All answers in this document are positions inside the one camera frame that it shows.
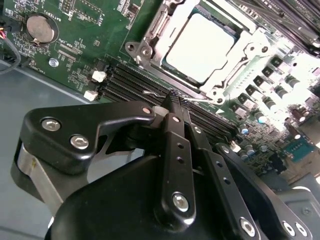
ic chip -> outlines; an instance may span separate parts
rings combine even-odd
[[[139,7],[135,4],[130,4],[128,10],[132,12],[134,15],[136,15],[139,10]]]

hole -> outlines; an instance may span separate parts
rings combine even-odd
[[[230,182],[230,181],[228,180],[228,178],[226,178],[226,177],[223,178],[223,181],[224,181],[226,184],[228,184],[228,185],[231,184],[231,182]]]
[[[178,156],[176,159],[177,159],[178,162],[181,163],[181,164],[184,164],[184,163],[185,163],[185,161],[184,161],[184,160],[182,159],[182,157],[180,157],[180,156]]]
[[[178,143],[177,145],[178,145],[178,147],[179,147],[180,149],[184,149],[184,148],[185,148],[181,143]]]
[[[221,163],[221,162],[216,161],[215,163],[216,163],[220,168],[222,168],[222,167],[223,167],[223,165],[222,165],[222,163]]]
[[[261,52],[263,52],[263,53],[266,53],[267,51],[268,51],[268,47],[267,46],[264,46],[262,49],[261,49]]]
[[[135,46],[133,46],[132,44],[128,45],[128,50],[131,52],[133,50],[135,50]]]

screw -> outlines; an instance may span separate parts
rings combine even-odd
[[[244,217],[240,218],[240,225],[242,229],[248,234],[250,237],[254,237],[256,235],[256,230],[254,226]]]
[[[70,143],[72,146],[74,146],[76,149],[86,149],[89,146],[89,141],[81,135],[75,135],[71,137]]]
[[[179,209],[181,212],[186,212],[186,211],[188,211],[188,209],[189,209],[189,203],[188,203],[187,199],[186,199],[183,195],[177,193],[177,194],[173,195],[172,200],[173,200],[173,204],[174,204],[174,205],[176,206],[176,208]]]
[[[146,108],[146,107],[142,108],[142,110],[143,110],[146,114],[150,114],[150,113],[151,113],[151,111],[150,111],[148,108]]]
[[[226,153],[228,154],[229,153],[229,149],[225,146],[221,146],[221,149]]]
[[[289,223],[287,223],[286,221],[283,221],[283,226],[285,228],[285,230],[292,236],[294,237],[296,235],[295,230],[292,228],[292,226],[290,226]]]
[[[41,125],[45,130],[51,132],[58,131],[61,128],[60,123],[54,119],[45,119],[42,121]]]
[[[302,213],[303,213],[304,215],[311,215],[311,214],[312,214],[312,211],[311,211],[309,208],[304,207],[304,208],[302,209]]]
[[[59,61],[52,57],[49,59],[49,65],[53,68],[56,68],[59,66]]]
[[[307,231],[304,229],[303,226],[301,226],[300,223],[296,222],[296,223],[295,223],[295,226],[296,226],[296,228],[299,230],[299,232],[300,232],[304,237],[308,236]]]
[[[195,130],[198,134],[201,133],[201,129],[200,129],[199,127],[197,127],[197,126],[194,127],[194,130]]]
[[[141,52],[142,52],[142,54],[144,56],[149,56],[150,55],[150,50],[147,47],[143,47]]]
[[[174,116],[172,119],[173,119],[175,122],[177,122],[177,123],[179,123],[179,122],[180,122],[180,119],[179,119],[179,118],[177,118],[176,116]]]

cylindrical capacitor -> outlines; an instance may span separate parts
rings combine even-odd
[[[249,129],[247,128],[247,126],[245,124],[240,124],[239,128],[240,128],[240,133],[242,133],[242,134],[248,134],[249,133]]]
[[[244,149],[246,150],[246,154],[248,156],[252,155],[255,153],[254,147],[252,145],[247,145],[244,147]]]
[[[294,116],[295,119],[297,119],[299,122],[303,122],[306,120],[306,117],[302,115],[297,109],[293,109],[291,111],[291,114]]]
[[[282,100],[287,100],[289,96],[289,93],[284,89],[279,90],[276,94],[278,94]]]
[[[260,111],[254,114],[254,117],[257,119],[258,123],[265,124],[267,121],[267,117]]]
[[[300,133],[292,125],[286,124],[285,127],[294,139],[299,139],[301,137]]]
[[[247,153],[246,153],[246,151],[244,151],[244,150],[241,150],[240,152],[239,152],[239,156],[240,156],[240,158],[242,159],[242,160],[245,160],[245,159],[247,159],[249,156],[247,155]]]
[[[269,100],[269,101],[266,101],[265,102],[265,105],[268,107],[268,109],[270,109],[271,112],[275,113],[277,110],[278,110],[278,107],[277,107],[277,104],[272,101],[272,100]]]
[[[263,152],[263,153],[265,153],[265,152],[268,151],[268,147],[267,147],[266,145],[262,145],[262,146],[260,147],[260,151]]]
[[[293,89],[299,89],[299,88],[303,88],[303,83],[300,82],[299,80],[292,78],[288,81],[288,84],[290,85],[290,87],[292,87]]]

cable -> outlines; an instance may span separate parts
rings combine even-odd
[[[3,38],[2,40],[13,51],[14,55],[16,56],[16,59],[15,59],[14,63],[11,66],[9,66],[6,69],[0,70],[0,75],[9,73],[10,71],[12,71],[16,67],[18,67],[18,65],[21,62],[21,56],[20,56],[20,53],[19,53],[18,49],[16,48],[16,46],[7,37]]]

